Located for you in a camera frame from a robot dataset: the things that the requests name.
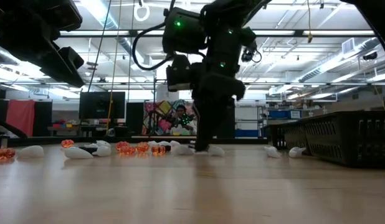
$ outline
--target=white plastic piece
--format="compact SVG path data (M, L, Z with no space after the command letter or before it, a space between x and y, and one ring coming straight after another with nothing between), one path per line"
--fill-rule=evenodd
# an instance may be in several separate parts
M41 158L44 157L42 146L29 146L21 149L17 153L18 157Z
M172 144L168 143L167 141L161 141L158 143L160 146L172 146Z
M105 157L111 155L111 149L106 146L100 146L98 147L97 151L92 153L95 156Z
M172 145L172 146L178 146L178 145L180 145L180 143L178 143L178 142L176 142L176 141L171 141L171 142L170 142L170 145Z
M298 157L302 157L302 153L304 152L304 150L306 150L306 148L299 148L299 147L293 147L290 152L289 152L289 155L291 158L298 158Z
M174 146L174 147L172 147L170 152L174 156L181 156L181 155L191 156L194 154L194 151L192 149L190 149L190 148L188 148L188 146L184 146L184 145Z
M272 158L281 158L281 153L278 152L277 148L274 146L271 147L265 147L265 150L267 152L267 155Z
M69 159L93 159L93 155L78 147L70 147L66 149L65 156Z
M156 146L158 143L156 141L149 141L148 144L150 146Z
M89 144L89 145L85 145L85 147L98 147L98 145L95 144L95 143L91 143L91 144Z
M98 147L100 147L100 146L106 146L106 147L111 148L111 144L108 143L108 142L106 142L106 141L97 140L96 143L97 143L97 146L98 146Z
M224 150L219 146L209 146L209 149L207 150L208 156L221 156L224 157L225 153Z

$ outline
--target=monitor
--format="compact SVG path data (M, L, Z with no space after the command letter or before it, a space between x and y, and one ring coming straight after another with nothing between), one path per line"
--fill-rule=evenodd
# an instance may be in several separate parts
M79 118L108 118L110 108L110 92L80 93ZM112 93L111 119L125 118L125 92Z

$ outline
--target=red curtain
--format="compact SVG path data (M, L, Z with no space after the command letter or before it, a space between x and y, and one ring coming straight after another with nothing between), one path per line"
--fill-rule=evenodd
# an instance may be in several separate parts
M35 120L35 101L10 100L7 109L6 123L10 124L26 135L33 135L33 122Z

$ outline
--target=black plastic crate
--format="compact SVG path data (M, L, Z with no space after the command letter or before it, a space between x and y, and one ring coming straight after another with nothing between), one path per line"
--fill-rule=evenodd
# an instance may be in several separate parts
M303 120L313 156L349 167L385 167L385 111L344 111Z
M269 142L269 145L274 146L277 149L287 148L282 125L271 124L266 126L265 129L266 129L266 138Z
M305 155L311 155L310 147L306 139L305 127L301 121L284 123L282 124L282 129L288 150L291 150L293 147L305 147L306 150L303 153Z

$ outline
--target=orange translucent block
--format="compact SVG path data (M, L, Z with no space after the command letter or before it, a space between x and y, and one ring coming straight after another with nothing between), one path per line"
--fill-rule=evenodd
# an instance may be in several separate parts
M136 146L137 154L145 154L150 149L150 145L147 142L140 142Z
M123 146L130 146L130 144L126 141L122 141L122 142L118 142L116 144L116 150L117 151L120 151L120 149L123 147Z
M135 147L132 147L130 145L128 146L122 146L119 150L119 153L120 154L123 154L123 155L134 155L136 152L136 148Z
M73 140L70 140L70 139L67 139L67 140L63 140L62 142L61 142L61 146L63 147L63 148L69 148L69 147L72 147L72 146L74 146L74 142L73 142Z
M11 159L16 155L14 149L0 149L0 160Z
M151 148L151 152L153 153L154 156L161 156L161 155L164 155L165 154L165 147L164 146L153 146Z

